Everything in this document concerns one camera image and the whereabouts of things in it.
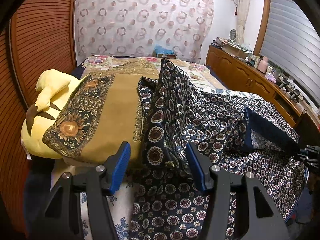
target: wooden wardrobe door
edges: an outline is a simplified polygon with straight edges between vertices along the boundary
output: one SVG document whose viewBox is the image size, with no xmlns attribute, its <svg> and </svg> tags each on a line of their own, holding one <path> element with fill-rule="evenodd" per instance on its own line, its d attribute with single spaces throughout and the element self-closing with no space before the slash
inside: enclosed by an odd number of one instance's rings
<svg viewBox="0 0 320 240">
<path fill-rule="evenodd" d="M 229 55 L 221 55 L 221 60 L 219 66 L 217 67 L 217 75 L 223 83 L 227 86 L 228 89 L 233 90 L 235 86 L 233 80 L 233 74 L 235 71 L 235 66 L 233 64 L 233 59 Z"/>
<path fill-rule="evenodd" d="M 210 66 L 210 68 L 217 73 L 217 68 L 219 67 L 221 57 L 219 56 L 218 49 L 210 46 L 206 63 Z"/>
<path fill-rule="evenodd" d="M 233 74 L 233 90 L 249 92 L 249 84 L 252 80 L 252 74 L 250 70 L 239 63 L 236 63 L 235 65 L 235 72 Z"/>
<path fill-rule="evenodd" d="M 35 87 L 43 71 L 70 73 L 76 67 L 73 1 L 25 0 L 12 17 L 12 57 L 31 103 L 38 96 Z"/>
<path fill-rule="evenodd" d="M 24 232 L 22 204 L 28 160 L 20 144 L 20 132 L 26 109 L 9 67 L 5 35 L 0 35 L 0 191 L 14 229 Z"/>
<path fill-rule="evenodd" d="M 264 100 L 270 101 L 275 91 L 267 84 L 267 80 L 262 80 L 257 76 L 252 79 L 249 85 L 249 92 L 261 96 Z"/>
</svg>

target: bottle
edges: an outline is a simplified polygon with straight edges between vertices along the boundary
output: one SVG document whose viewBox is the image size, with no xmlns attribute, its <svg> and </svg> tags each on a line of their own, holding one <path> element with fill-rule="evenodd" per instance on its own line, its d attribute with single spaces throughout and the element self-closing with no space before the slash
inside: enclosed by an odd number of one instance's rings
<svg viewBox="0 0 320 240">
<path fill-rule="evenodd" d="M 260 70 L 262 73 L 266 73 L 268 66 L 269 66 L 268 58 L 263 57 L 263 59 L 260 61 L 258 65 L 258 70 Z"/>
<path fill-rule="evenodd" d="M 257 57 L 255 58 L 254 67 L 257 68 L 258 65 L 259 65 L 259 57 L 257 56 Z"/>
</svg>

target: black gripper frame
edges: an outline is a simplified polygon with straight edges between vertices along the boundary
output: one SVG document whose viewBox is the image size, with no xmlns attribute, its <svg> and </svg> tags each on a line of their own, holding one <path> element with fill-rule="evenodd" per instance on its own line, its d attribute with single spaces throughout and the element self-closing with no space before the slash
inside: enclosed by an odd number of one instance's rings
<svg viewBox="0 0 320 240">
<path fill-rule="evenodd" d="M 70 172 L 63 173 L 34 221 L 28 239 L 84 240 L 80 193 L 86 192 L 93 240 L 119 240 L 106 196 L 111 195 L 110 176 L 115 158 L 126 144 L 123 142 L 117 154 L 109 156 L 103 165 L 90 168 L 87 173 L 75 176 Z"/>
<path fill-rule="evenodd" d="M 308 168 L 309 171 L 320 176 L 320 147 L 307 145 L 303 150 L 301 149 L 299 153 L 294 156 L 296 161 L 303 162 Z"/>
<path fill-rule="evenodd" d="M 190 142 L 190 146 L 204 174 L 204 184 L 207 189 L 204 193 L 210 195 L 206 217 L 198 239 L 225 240 L 227 238 L 226 231 L 230 226 L 228 225 L 230 192 L 236 192 L 235 239 L 289 239 L 282 216 L 253 173 L 247 172 L 243 176 L 229 173 L 219 166 L 212 165 L 207 156 L 199 153 L 194 143 Z M 191 171 L 193 177 L 199 177 L 193 174 L 195 169 L 191 168 Z"/>
</svg>

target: window blind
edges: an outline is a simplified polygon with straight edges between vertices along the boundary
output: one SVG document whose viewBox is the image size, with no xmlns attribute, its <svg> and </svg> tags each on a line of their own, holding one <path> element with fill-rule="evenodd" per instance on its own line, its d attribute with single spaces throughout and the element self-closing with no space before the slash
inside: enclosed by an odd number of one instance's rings
<svg viewBox="0 0 320 240">
<path fill-rule="evenodd" d="M 320 104 L 320 38 L 293 0 L 271 0 L 260 54 L 289 73 Z"/>
</svg>

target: gold embroidered cloth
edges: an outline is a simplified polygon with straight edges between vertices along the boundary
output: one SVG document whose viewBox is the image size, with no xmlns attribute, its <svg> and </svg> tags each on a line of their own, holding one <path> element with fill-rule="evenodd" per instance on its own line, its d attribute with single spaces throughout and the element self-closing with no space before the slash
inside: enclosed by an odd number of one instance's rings
<svg viewBox="0 0 320 240">
<path fill-rule="evenodd" d="M 103 163 L 128 141 L 130 166 L 138 165 L 143 117 L 137 84 L 142 76 L 158 79 L 158 71 L 140 61 L 90 73 L 44 133 L 43 142 L 78 161 Z"/>
</svg>

